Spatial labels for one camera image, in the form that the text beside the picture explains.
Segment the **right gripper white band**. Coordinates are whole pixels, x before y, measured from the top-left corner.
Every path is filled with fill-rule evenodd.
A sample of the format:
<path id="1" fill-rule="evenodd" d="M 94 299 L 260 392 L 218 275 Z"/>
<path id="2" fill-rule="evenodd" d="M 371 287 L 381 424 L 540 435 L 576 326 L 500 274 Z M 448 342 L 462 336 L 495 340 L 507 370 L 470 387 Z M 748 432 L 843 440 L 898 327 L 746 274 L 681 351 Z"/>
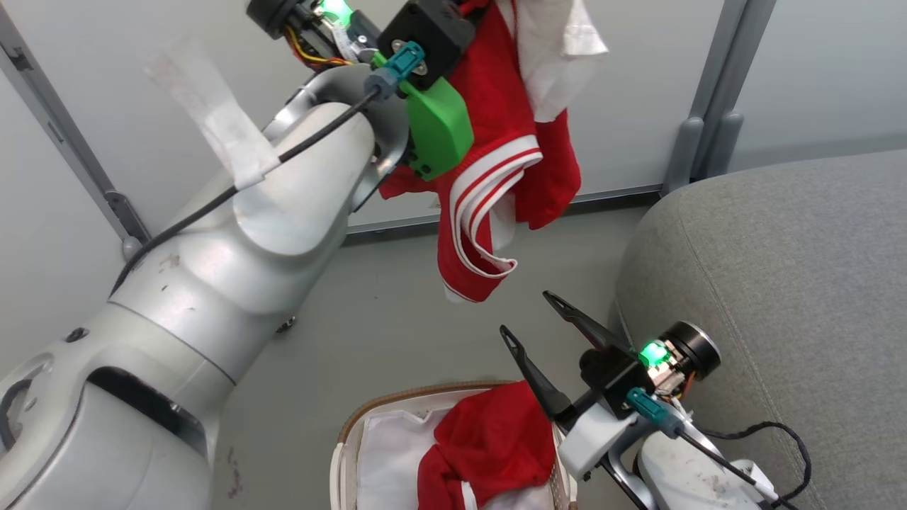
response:
<path id="1" fill-rule="evenodd" d="M 586 397 L 573 403 L 529 358 L 508 326 L 500 326 L 499 333 L 547 419 L 565 427 L 558 456 L 571 475 L 592 471 L 643 425 L 671 439 L 689 431 L 689 419 L 674 403 L 687 393 L 688 384 L 721 364 L 719 348 L 700 327 L 676 322 L 638 350 L 555 293 L 545 290 L 542 297 L 593 346 L 579 362 L 581 380 L 589 388 Z"/>

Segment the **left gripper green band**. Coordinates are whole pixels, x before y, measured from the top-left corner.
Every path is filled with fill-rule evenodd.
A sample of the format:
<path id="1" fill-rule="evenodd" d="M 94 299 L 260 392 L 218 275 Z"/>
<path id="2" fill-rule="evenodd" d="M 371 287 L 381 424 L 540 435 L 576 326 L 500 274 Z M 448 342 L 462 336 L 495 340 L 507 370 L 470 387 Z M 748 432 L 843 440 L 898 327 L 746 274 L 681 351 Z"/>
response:
<path id="1" fill-rule="evenodd" d="M 249 1 L 247 16 L 283 38 L 310 70 L 360 65 L 365 103 L 404 101 L 404 165 L 430 183 L 454 170 L 473 146 L 466 101 L 450 78 L 474 39 L 474 25 L 451 1 L 406 1 L 385 29 L 344 1 Z"/>

